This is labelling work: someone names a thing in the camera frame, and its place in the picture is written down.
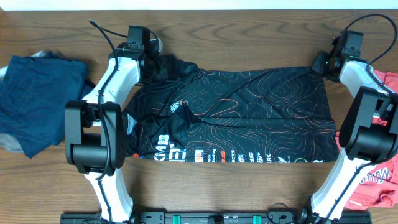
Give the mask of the black patterned jersey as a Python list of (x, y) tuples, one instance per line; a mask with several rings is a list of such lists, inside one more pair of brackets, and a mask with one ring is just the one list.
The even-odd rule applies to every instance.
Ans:
[(227, 72), (173, 55), (158, 61), (124, 109), (130, 155), (260, 164), (337, 159), (324, 81), (309, 67)]

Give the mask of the red printed t-shirt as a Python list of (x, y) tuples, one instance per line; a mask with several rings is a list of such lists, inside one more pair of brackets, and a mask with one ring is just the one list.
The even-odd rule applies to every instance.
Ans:
[(357, 186), (345, 208), (366, 210), (372, 207), (391, 208), (397, 204), (397, 154), (378, 164)]

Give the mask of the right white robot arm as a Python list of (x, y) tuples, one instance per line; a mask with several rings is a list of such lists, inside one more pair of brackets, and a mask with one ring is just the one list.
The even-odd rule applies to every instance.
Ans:
[(312, 70), (344, 84), (354, 100), (340, 129), (341, 151), (326, 181), (302, 212), (302, 223), (339, 223), (346, 202), (380, 163), (397, 154), (397, 93), (366, 61), (321, 51)]

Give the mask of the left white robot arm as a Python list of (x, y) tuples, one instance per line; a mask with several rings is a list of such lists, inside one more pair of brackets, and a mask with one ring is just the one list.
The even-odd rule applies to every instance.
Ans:
[(95, 88), (65, 106), (67, 162), (92, 185), (101, 205), (93, 216), (72, 215), (61, 222), (134, 223), (134, 201), (127, 192), (122, 166), (127, 152), (127, 130), (122, 107), (162, 47), (117, 47)]

